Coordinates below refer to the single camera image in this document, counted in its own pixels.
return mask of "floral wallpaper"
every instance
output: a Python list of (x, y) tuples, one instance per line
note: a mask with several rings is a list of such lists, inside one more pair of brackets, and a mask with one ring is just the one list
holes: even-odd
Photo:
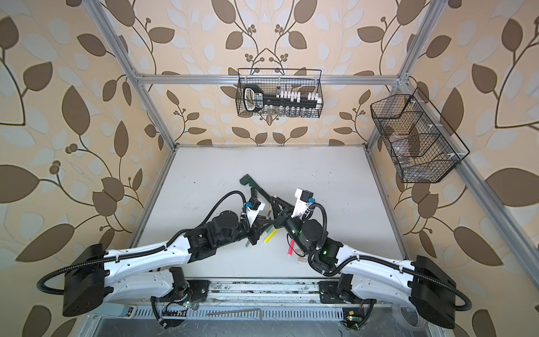
[(369, 105), (387, 91), (327, 86), (320, 118), (238, 116), (234, 86), (154, 85), (150, 94), (179, 145), (349, 145), (367, 142), (374, 128)]
[(0, 2), (6, 336), (76, 331), (79, 320), (63, 317), (62, 297), (39, 292), (38, 279), (89, 245), (125, 246), (169, 154), (146, 136), (152, 122), (80, 4)]
[(458, 173), (403, 184), (385, 146), (372, 155), (412, 258), (431, 258), (472, 301), (456, 312), (455, 337), (535, 336), (539, 292)]
[(140, 73), (395, 75), (426, 0), (103, 0)]
[(539, 245), (539, 3), (450, 2), (413, 70), (470, 159)]

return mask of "robotic arm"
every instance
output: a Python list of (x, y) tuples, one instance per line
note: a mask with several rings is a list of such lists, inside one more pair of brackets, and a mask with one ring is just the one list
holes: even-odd
[[(41, 278), (38, 289), (63, 295), (63, 315), (67, 317), (87, 313), (103, 302), (148, 296), (180, 300), (188, 289), (181, 267), (149, 271), (211, 257), (219, 247), (245, 238), (255, 245), (260, 235), (273, 225), (276, 229), (285, 228), (315, 271), (327, 277), (341, 274), (333, 295), (343, 301), (354, 303), (357, 299), (375, 298), (414, 306), (427, 321), (446, 328), (455, 327), (455, 310), (471, 308), (470, 300), (455, 288), (455, 282), (426, 257), (418, 256), (415, 262), (386, 259), (328, 238), (326, 211), (315, 202), (313, 193), (298, 189), (296, 203), (292, 205), (271, 197), (249, 175), (240, 182), (252, 187), (253, 196), (248, 202), (240, 191), (230, 192), (199, 226), (181, 230), (167, 242), (108, 251), (101, 244), (92, 245), (71, 266)], [(274, 220), (258, 215), (266, 205), (255, 197), (254, 190), (269, 201)], [(242, 197), (240, 217), (232, 211), (223, 211), (208, 222), (221, 202), (233, 194)], [(315, 208), (322, 212), (322, 225), (310, 219)], [(45, 285), (47, 280), (64, 273), (63, 290)], [(456, 306), (455, 295), (465, 304)], [(163, 320), (159, 317), (158, 320), (164, 326)]]

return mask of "black wire mesh basket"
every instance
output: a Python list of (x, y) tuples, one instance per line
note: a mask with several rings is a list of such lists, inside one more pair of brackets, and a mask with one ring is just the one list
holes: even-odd
[[(371, 104), (372, 120), (384, 141), (397, 174), (403, 183), (440, 182), (468, 154), (469, 149), (438, 109), (440, 120), (433, 121), (423, 108), (427, 96), (396, 94)], [(447, 131), (460, 141), (456, 148), (444, 137)]]
[(240, 68), (238, 116), (319, 118), (324, 105), (321, 75), (321, 70), (305, 68)]

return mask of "yellow marker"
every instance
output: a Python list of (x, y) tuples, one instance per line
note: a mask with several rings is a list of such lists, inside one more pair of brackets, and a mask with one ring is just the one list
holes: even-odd
[(265, 243), (268, 243), (271, 238), (275, 235), (275, 233), (277, 233), (278, 229), (274, 229), (271, 233), (269, 233), (269, 235), (264, 239), (264, 242)]

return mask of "wire basket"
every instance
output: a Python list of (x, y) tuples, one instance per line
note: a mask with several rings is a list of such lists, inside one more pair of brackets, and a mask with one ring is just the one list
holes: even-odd
[[(403, 183), (440, 182), (468, 154), (469, 149), (440, 114), (432, 121), (422, 107), (428, 99), (418, 89), (371, 104), (372, 120)], [(455, 149), (440, 128), (455, 135), (466, 150)]]
[(240, 68), (238, 116), (319, 118), (324, 105), (321, 75), (321, 70), (305, 68)]

